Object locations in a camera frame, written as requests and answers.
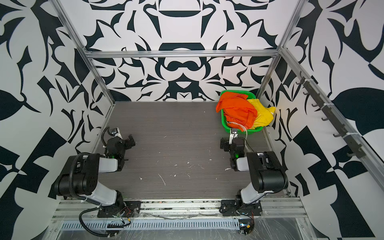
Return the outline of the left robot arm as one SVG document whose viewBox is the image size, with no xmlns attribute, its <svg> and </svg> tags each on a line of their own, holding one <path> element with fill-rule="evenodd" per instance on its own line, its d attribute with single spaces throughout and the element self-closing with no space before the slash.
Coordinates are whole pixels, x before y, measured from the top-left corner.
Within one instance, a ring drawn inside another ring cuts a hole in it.
<svg viewBox="0 0 384 240">
<path fill-rule="evenodd" d="M 80 153 L 70 156 L 53 184 L 56 195 L 76 198 L 101 207 L 123 208 L 122 194 L 99 182 L 99 174 L 123 170 L 126 150 L 136 145 L 132 135 L 122 139 L 116 135 L 109 139 L 104 155 Z"/>
</svg>

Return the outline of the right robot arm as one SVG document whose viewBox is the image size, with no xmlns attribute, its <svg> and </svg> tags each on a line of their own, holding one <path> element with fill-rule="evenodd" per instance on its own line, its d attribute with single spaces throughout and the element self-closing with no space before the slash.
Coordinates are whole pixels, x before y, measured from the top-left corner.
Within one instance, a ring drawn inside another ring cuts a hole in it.
<svg viewBox="0 0 384 240">
<path fill-rule="evenodd" d="M 288 177 L 274 152 L 249 152 L 244 138 L 222 138 L 220 148 L 230 153 L 230 165 L 236 172 L 249 172 L 251 182 L 239 190 L 235 205 L 253 205 L 269 194 L 288 188 Z"/>
</svg>

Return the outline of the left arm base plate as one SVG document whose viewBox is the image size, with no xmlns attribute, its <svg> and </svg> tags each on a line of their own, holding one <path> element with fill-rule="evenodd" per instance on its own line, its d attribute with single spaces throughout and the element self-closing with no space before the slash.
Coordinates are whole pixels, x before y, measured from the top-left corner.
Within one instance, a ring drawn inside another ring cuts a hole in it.
<svg viewBox="0 0 384 240">
<path fill-rule="evenodd" d="M 130 218 L 140 213 L 141 201 L 124 201 L 123 204 L 114 204 L 101 207 L 98 211 L 98 218 L 117 218 L 120 215 L 123 218 Z"/>
</svg>

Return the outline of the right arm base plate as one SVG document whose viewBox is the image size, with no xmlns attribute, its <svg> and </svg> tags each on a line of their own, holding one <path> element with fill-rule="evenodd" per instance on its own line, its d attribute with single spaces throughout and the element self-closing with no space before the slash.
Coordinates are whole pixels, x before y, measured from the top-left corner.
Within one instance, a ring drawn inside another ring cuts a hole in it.
<svg viewBox="0 0 384 240">
<path fill-rule="evenodd" d="M 252 205 L 238 205 L 235 200 L 221 200 L 219 212 L 225 217 L 231 216 L 261 216 L 262 206 L 260 203 Z"/>
</svg>

